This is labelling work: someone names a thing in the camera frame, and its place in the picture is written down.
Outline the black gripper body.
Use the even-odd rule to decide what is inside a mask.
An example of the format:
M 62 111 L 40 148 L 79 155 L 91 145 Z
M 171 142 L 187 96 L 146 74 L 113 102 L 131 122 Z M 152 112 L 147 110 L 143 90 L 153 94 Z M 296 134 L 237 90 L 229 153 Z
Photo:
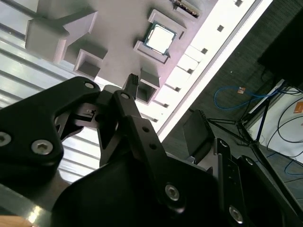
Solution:
M 52 210 L 53 227 L 225 227 L 216 180 L 198 167 L 169 159 L 185 210 L 158 203 L 146 170 L 130 154 L 71 184 Z

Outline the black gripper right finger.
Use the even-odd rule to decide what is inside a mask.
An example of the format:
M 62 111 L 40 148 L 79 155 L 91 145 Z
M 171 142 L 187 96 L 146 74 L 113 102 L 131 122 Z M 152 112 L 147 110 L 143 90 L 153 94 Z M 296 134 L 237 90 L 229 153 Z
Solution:
M 301 227 L 303 211 L 282 183 L 270 178 L 249 157 L 235 158 L 214 136 L 205 114 L 192 112 L 183 126 L 188 161 L 218 183 L 219 204 L 233 227 Z

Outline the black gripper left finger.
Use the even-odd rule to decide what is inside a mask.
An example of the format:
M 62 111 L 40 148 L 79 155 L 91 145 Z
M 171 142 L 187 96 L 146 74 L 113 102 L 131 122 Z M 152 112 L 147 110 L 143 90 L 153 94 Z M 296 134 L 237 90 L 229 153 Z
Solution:
M 151 123 L 135 104 L 138 77 L 129 75 L 123 89 L 100 89 L 84 77 L 74 77 L 0 112 L 0 180 L 25 192 L 23 183 L 44 184 L 63 158 L 62 142 L 95 128 L 100 167 L 130 154 L 143 164 L 159 204 L 183 213 L 185 201 L 173 185 L 169 157 Z

